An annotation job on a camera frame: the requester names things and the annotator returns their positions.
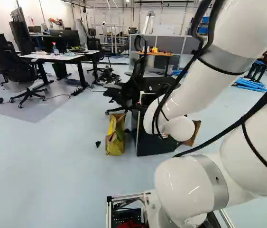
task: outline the gray partition panel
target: gray partition panel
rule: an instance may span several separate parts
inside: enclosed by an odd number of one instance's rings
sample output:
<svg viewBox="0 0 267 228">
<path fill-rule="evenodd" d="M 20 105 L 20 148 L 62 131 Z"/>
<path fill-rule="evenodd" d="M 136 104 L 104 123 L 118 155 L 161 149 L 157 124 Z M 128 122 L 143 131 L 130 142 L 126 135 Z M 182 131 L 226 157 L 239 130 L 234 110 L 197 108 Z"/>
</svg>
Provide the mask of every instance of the gray partition panel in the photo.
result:
<svg viewBox="0 0 267 228">
<path fill-rule="evenodd" d="M 184 43 L 184 37 L 157 37 L 157 47 L 160 51 L 171 51 L 180 54 Z"/>
<path fill-rule="evenodd" d="M 182 54 L 189 55 L 192 50 L 196 50 L 199 46 L 199 41 L 193 37 L 186 37 L 185 45 Z"/>
<path fill-rule="evenodd" d="M 173 70 L 177 70 L 180 61 L 180 56 L 170 57 L 169 64 L 174 65 Z M 154 69 L 166 69 L 167 57 L 156 56 L 154 60 Z"/>
<path fill-rule="evenodd" d="M 131 39 L 130 39 L 130 47 L 131 47 L 131 51 L 137 51 L 134 47 L 134 39 L 135 39 L 136 35 L 131 35 Z M 147 45 L 148 46 L 152 46 L 154 47 L 156 44 L 156 36 L 143 36 L 145 38 L 145 40 L 147 40 Z M 143 48 L 144 46 L 144 41 L 143 39 L 141 39 L 141 47 Z"/>
</svg>

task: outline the black office chair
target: black office chair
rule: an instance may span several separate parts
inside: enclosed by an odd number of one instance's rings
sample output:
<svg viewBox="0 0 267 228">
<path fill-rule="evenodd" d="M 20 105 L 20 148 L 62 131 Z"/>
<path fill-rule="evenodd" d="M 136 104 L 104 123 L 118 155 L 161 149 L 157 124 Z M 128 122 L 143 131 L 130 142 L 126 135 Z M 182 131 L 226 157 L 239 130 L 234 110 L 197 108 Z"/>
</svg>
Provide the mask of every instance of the black office chair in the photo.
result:
<svg viewBox="0 0 267 228">
<path fill-rule="evenodd" d="M 37 93 L 46 91 L 47 89 L 29 89 L 29 86 L 38 78 L 36 61 L 37 59 L 32 59 L 29 63 L 22 60 L 10 44 L 0 46 L 0 71 L 3 72 L 8 80 L 22 84 L 24 87 L 21 91 L 26 89 L 24 93 L 10 98 L 10 102 L 13 103 L 14 99 L 24 97 L 18 105 L 19 108 L 23 108 L 23 103 L 32 96 L 40 97 L 43 101 L 46 100 L 44 95 Z"/>
<path fill-rule="evenodd" d="M 135 39 L 136 49 L 139 50 L 140 41 L 143 38 L 141 35 L 137 35 Z M 116 112 L 125 110 L 132 111 L 138 109 L 139 111 L 145 111 L 143 107 L 137 104 L 139 101 L 139 95 L 141 91 L 145 93 L 154 93 L 158 97 L 164 94 L 169 86 L 174 82 L 173 77 L 143 77 L 147 64 L 146 53 L 134 63 L 133 71 L 129 81 L 125 83 L 115 83 L 113 85 L 104 85 L 107 88 L 104 92 L 104 96 L 111 97 L 109 103 L 115 101 L 120 105 L 118 108 L 108 109 L 105 114 L 109 115 L 110 112 Z"/>
<path fill-rule="evenodd" d="M 109 61 L 109 65 L 111 68 L 111 63 L 110 63 L 110 56 L 108 53 L 105 53 L 105 51 L 103 51 L 102 47 L 101 47 L 101 41 L 100 39 L 95 38 L 94 36 L 92 36 L 91 38 L 87 39 L 87 46 L 88 46 L 88 50 L 93 50 L 93 51 L 101 51 L 99 53 L 97 53 L 96 55 L 96 62 L 99 63 L 101 60 L 103 60 L 105 57 L 108 58 Z M 103 72 L 104 68 L 97 68 L 99 71 Z"/>
</svg>

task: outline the paper bag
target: paper bag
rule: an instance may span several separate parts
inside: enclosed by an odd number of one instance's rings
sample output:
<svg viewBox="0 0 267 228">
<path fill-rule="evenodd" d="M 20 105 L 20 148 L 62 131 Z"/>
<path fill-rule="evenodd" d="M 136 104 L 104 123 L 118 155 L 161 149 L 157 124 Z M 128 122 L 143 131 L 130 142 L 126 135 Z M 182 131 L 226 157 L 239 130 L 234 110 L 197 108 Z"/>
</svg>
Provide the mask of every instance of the paper bag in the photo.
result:
<svg viewBox="0 0 267 228">
<path fill-rule="evenodd" d="M 106 154 L 121 155 L 125 146 L 126 114 L 110 114 L 110 124 L 106 136 Z"/>
</svg>

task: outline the white wall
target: white wall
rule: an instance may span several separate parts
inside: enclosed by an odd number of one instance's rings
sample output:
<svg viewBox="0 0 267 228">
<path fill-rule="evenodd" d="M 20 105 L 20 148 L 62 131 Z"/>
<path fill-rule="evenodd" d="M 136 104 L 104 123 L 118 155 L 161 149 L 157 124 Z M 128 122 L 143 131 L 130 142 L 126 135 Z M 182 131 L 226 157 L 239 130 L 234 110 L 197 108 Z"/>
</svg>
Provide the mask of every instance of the white wall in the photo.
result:
<svg viewBox="0 0 267 228">
<path fill-rule="evenodd" d="M 191 18 L 195 15 L 196 12 L 195 7 L 188 7 L 187 9 L 183 7 L 179 8 L 167 8 L 164 7 L 163 10 L 160 8 L 142 8 L 141 11 L 139 8 L 134 9 L 134 22 L 132 26 L 132 9 L 87 9 L 87 17 L 89 26 L 92 23 L 102 23 L 106 21 L 107 23 L 115 23 L 120 24 L 124 21 L 124 31 L 128 33 L 129 27 L 138 28 L 139 25 L 139 17 L 140 17 L 140 30 L 143 29 L 144 22 L 146 19 L 146 15 L 148 11 L 153 10 L 156 14 L 155 17 L 155 25 L 158 28 L 159 25 L 167 25 L 174 28 L 174 34 L 179 35 L 181 32 L 183 18 L 183 31 L 182 36 L 185 34 L 187 29 L 190 27 Z M 211 9 L 208 9 L 206 14 L 209 16 Z"/>
<path fill-rule="evenodd" d="M 32 26 L 31 18 L 34 24 L 40 26 L 44 23 L 43 15 L 40 9 L 39 0 L 18 0 L 19 6 L 22 7 L 26 23 Z M 60 0 L 41 0 L 46 24 L 48 18 L 59 18 L 64 21 L 66 27 L 74 26 L 73 16 L 71 11 L 71 4 Z M 17 8 L 16 0 L 0 0 L 0 33 L 4 33 L 7 40 L 12 41 L 15 45 L 13 35 L 9 26 L 9 21 L 12 21 L 10 16 L 11 11 Z"/>
</svg>

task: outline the blue object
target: blue object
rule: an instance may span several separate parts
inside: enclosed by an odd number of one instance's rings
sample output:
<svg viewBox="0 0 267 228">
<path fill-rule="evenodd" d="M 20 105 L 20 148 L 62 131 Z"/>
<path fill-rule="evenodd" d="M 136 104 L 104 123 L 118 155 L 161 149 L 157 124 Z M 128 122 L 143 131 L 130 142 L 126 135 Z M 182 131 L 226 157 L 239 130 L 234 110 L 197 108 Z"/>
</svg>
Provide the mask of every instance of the blue object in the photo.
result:
<svg viewBox="0 0 267 228">
<path fill-rule="evenodd" d="M 256 85 L 265 86 L 265 85 L 264 85 L 263 83 L 261 83 L 261 82 L 254 82 L 254 81 L 246 80 L 246 79 L 244 79 L 244 78 L 242 78 L 242 77 L 240 77 L 239 79 L 241 79 L 241 80 L 245 80 L 246 82 L 251 82 L 251 83 L 256 84 Z"/>
<path fill-rule="evenodd" d="M 253 82 L 253 81 L 248 81 L 248 80 L 240 80 L 238 79 L 239 82 L 244 82 L 244 83 L 247 83 L 247 84 L 250 84 L 252 86 L 255 86 L 256 88 L 260 88 L 260 89 L 266 89 L 264 84 L 261 83 L 261 84 L 258 84 L 257 82 Z"/>
<path fill-rule="evenodd" d="M 255 63 L 256 63 L 256 64 L 264 65 L 264 62 L 262 62 L 262 61 L 260 61 L 260 60 L 256 60 Z"/>
<path fill-rule="evenodd" d="M 181 70 L 173 70 L 172 71 L 172 75 L 179 75 L 180 73 L 181 73 L 182 71 Z"/>
<path fill-rule="evenodd" d="M 199 27 L 198 28 L 198 33 L 199 34 L 206 34 L 208 31 L 208 28 L 207 27 Z"/>
<path fill-rule="evenodd" d="M 209 22 L 209 17 L 203 17 L 203 23 L 208 23 Z"/>
<path fill-rule="evenodd" d="M 252 85 L 250 83 L 244 82 L 243 80 L 237 80 L 236 83 L 244 85 L 244 86 L 248 86 L 248 87 L 254 88 L 254 89 L 258 88 L 256 85 Z"/>
<path fill-rule="evenodd" d="M 238 85 L 237 87 L 241 88 L 241 89 L 248 89 L 248 90 L 253 90 L 253 91 L 257 91 L 257 92 L 265 92 L 265 90 L 262 90 L 262 89 L 255 89 L 255 88 L 241 86 L 241 85 Z"/>
<path fill-rule="evenodd" d="M 236 80 L 236 83 L 239 84 L 237 86 L 238 88 L 249 89 L 249 90 L 258 91 L 258 92 L 267 91 L 263 83 L 249 81 L 241 77 Z"/>
</svg>

